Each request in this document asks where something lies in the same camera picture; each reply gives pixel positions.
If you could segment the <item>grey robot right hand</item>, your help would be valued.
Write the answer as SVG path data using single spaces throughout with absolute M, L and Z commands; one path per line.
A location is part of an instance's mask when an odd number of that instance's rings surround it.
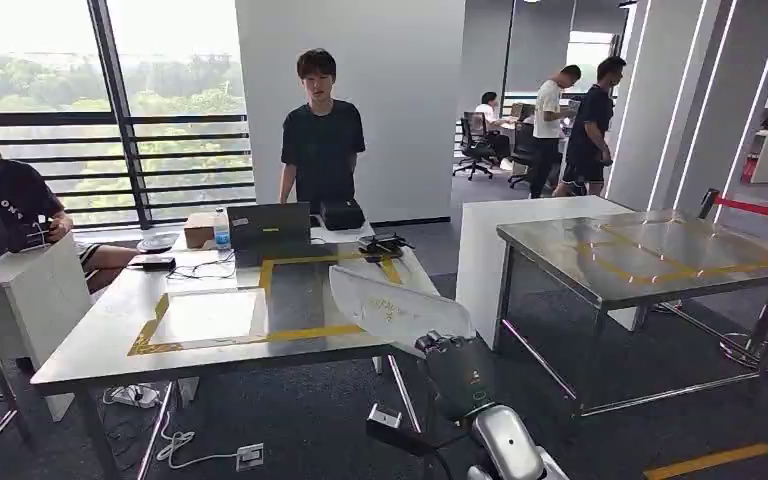
M 431 330 L 415 347 L 440 413 L 451 422 L 475 417 L 495 404 L 491 352 L 480 336 L 444 336 Z

